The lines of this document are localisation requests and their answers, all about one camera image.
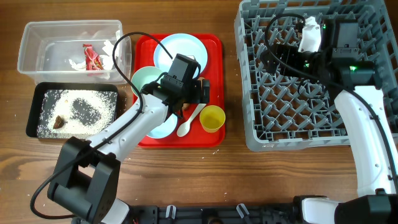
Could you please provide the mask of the brown carrot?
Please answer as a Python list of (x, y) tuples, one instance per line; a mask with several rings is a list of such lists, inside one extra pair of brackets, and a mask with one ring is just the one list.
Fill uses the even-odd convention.
[(188, 95), (188, 101), (183, 104), (182, 109), (187, 110), (191, 104), (208, 103), (210, 100), (210, 81), (204, 77), (194, 80)]

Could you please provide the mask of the yellow plastic cup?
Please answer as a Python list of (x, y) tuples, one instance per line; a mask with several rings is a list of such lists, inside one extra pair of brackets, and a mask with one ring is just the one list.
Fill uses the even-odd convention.
[(200, 112), (200, 123), (202, 128), (208, 133), (217, 132), (226, 121), (224, 110), (216, 105), (209, 105)]

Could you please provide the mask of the white plastic spoon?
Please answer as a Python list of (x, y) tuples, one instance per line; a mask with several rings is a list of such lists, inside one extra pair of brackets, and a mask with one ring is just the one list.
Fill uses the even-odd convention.
[(177, 129), (177, 136), (184, 137), (190, 131), (190, 126), (192, 121), (196, 118), (196, 116), (201, 112), (201, 110), (206, 106), (205, 103), (200, 103), (197, 105), (191, 116), (187, 119), (186, 122), (182, 123)]

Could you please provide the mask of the small light blue plate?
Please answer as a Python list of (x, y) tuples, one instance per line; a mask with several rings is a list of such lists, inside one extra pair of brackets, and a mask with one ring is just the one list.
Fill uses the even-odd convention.
[(165, 120), (160, 126), (154, 128), (151, 132), (147, 134), (148, 137), (152, 139), (162, 139), (171, 135), (175, 128), (177, 127), (178, 118), (176, 115), (172, 114), (168, 119)]

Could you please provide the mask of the large light blue plate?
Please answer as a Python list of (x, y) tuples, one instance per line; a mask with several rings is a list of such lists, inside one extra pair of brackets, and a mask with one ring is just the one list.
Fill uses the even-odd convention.
[[(182, 54), (187, 57), (195, 59), (201, 69), (197, 69), (193, 78), (198, 78), (201, 72), (204, 71), (208, 61), (208, 52), (198, 38), (190, 34), (172, 34), (162, 39), (160, 43), (166, 50), (175, 57), (177, 54)], [(172, 59), (161, 45), (157, 45), (153, 56), (154, 65), (163, 72), (168, 72), (172, 64)]]

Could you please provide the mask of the light green bowl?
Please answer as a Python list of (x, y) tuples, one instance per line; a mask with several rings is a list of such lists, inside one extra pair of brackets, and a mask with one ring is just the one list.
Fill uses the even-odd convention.
[(131, 83), (141, 91), (145, 84), (155, 81), (163, 71), (157, 67), (146, 66), (138, 69), (131, 78)]

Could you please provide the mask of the white napkin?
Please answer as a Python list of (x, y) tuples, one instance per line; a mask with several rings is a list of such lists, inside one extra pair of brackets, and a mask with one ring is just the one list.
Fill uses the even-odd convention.
[[(65, 70), (72, 72), (73, 82), (80, 83), (119, 83), (121, 81), (115, 69), (113, 58), (120, 68), (126, 59), (120, 55), (122, 43), (116, 41), (122, 35), (121, 30), (98, 30), (96, 32), (84, 31), (74, 40), (66, 42)], [(103, 70), (86, 70), (83, 44), (91, 44), (99, 55)]]

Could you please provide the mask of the red snack wrapper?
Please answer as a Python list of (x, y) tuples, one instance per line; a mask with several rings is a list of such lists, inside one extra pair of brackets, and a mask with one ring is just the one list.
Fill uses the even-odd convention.
[(100, 56), (94, 51), (91, 44), (83, 44), (86, 70), (103, 70)]

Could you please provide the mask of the brown food scrap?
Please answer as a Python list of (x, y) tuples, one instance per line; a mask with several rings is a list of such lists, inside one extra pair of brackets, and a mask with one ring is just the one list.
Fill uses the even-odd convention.
[(60, 129), (65, 125), (66, 121), (62, 116), (57, 116), (53, 124), (53, 129)]

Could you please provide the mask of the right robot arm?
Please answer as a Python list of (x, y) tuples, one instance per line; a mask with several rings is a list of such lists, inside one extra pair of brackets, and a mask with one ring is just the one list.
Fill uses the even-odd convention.
[(358, 22), (298, 17), (298, 47), (265, 41), (261, 61), (269, 73), (321, 83), (339, 112), (356, 166), (358, 197), (336, 202), (297, 197), (306, 223), (396, 223), (397, 149), (384, 110), (382, 80), (372, 61), (358, 58)]

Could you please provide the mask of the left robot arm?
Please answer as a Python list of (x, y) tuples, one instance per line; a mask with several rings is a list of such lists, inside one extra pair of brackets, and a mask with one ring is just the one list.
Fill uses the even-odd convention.
[(131, 149), (185, 103), (209, 99), (206, 81), (195, 74), (200, 64), (177, 54), (168, 72), (144, 85), (136, 103), (110, 126), (62, 146), (47, 197), (87, 223), (132, 222), (131, 208), (116, 197), (121, 163)]

